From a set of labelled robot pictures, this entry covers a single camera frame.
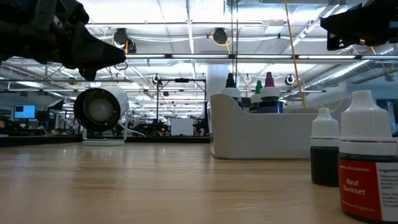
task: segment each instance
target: blue screen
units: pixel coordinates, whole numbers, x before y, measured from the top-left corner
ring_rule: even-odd
[[[15,105],[14,118],[15,119],[35,118],[35,105]]]

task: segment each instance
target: purple bottle cap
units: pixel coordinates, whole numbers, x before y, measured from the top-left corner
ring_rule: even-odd
[[[265,87],[275,87],[274,79],[272,78],[272,73],[271,72],[267,72],[267,78],[266,78]]]

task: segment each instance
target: green bottle cap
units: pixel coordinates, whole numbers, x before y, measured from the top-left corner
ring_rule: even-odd
[[[258,80],[257,85],[256,85],[256,93],[255,94],[260,94],[261,89],[262,89],[262,84],[261,84],[261,81]]]

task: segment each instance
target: bottle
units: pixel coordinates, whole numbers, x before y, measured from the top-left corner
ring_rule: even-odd
[[[311,178],[314,184],[338,187],[338,145],[340,130],[328,108],[319,109],[312,121]]]
[[[267,72],[266,85],[261,89],[259,113],[282,113],[280,110],[279,90],[274,85],[271,72]]]
[[[353,93],[341,114],[338,161],[341,208],[369,223],[398,223],[398,150],[388,112],[370,91]]]
[[[256,92],[251,96],[251,107],[249,109],[250,113],[257,113],[259,108],[259,103],[261,102],[260,91],[262,89],[261,81],[257,81]]]
[[[232,73],[228,74],[225,88],[221,91],[221,93],[232,97],[238,103],[239,107],[242,108],[241,92],[236,88]]]

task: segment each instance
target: ceiling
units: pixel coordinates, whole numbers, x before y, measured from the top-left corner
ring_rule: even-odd
[[[238,44],[234,41],[234,47],[232,48],[232,44],[229,46],[229,50],[234,54],[278,55],[292,53],[289,49],[290,35],[283,0],[267,1],[273,4],[265,4],[261,0],[238,0],[239,9],[238,13],[234,11],[232,26],[231,6],[225,7],[223,0],[81,0],[80,2],[90,15],[90,24],[87,25],[87,28],[92,35],[111,43],[116,28],[125,27],[137,46],[138,54],[228,54],[226,46],[216,45],[211,38],[211,33],[216,27],[223,27],[230,40],[233,36],[232,32],[238,30]],[[345,12],[361,2],[366,1],[346,0],[347,5],[328,6],[327,0],[289,0],[288,12],[292,38],[301,35],[301,39],[294,43],[295,53],[298,55],[369,54],[369,49],[362,46],[336,52],[327,51],[326,31],[319,26],[319,20],[317,20],[319,16]],[[141,103],[140,109],[145,111],[145,106],[142,105],[153,104],[151,98],[155,97],[156,92],[139,93],[133,90],[154,89],[155,85],[153,85],[152,79],[156,74],[160,78],[205,79],[207,66],[212,63],[228,64],[232,71],[232,64],[228,60],[216,62],[214,60],[152,59],[148,62],[143,59],[129,59],[127,62],[129,62],[129,68],[125,71],[119,72],[113,67],[99,71],[97,74],[99,82],[97,83],[84,82],[76,85],[66,82],[50,83],[46,88],[85,89],[91,86],[117,84],[131,90],[128,93],[131,101]],[[23,67],[25,73],[19,72],[19,74],[32,80],[45,78],[49,75],[50,79],[54,80],[67,80],[72,77],[81,79],[77,70],[64,69],[57,64],[45,66],[34,60],[19,58],[12,58],[8,63],[15,68]],[[297,64],[297,70],[301,80],[309,82],[344,63],[339,60],[300,62]],[[248,87],[242,78],[238,80],[238,88],[242,90],[254,89],[256,80],[263,80],[267,72],[273,73],[275,84],[278,87],[291,88],[285,86],[284,78],[295,73],[293,61],[261,63],[245,60],[238,63],[238,70],[241,72],[242,78],[247,77],[246,80],[250,78]],[[131,82],[100,83],[101,80],[123,80],[125,78]],[[13,83],[11,88],[35,87]],[[204,99],[204,92],[201,90],[204,88],[203,82],[170,82],[164,88],[165,90],[190,89],[192,91],[170,92],[170,96],[164,98]],[[75,92],[53,92],[62,96],[76,97]],[[191,113],[202,111],[202,107],[198,105],[195,105],[195,108],[198,108],[197,111],[192,111],[189,105],[185,105],[185,107],[189,108]]]

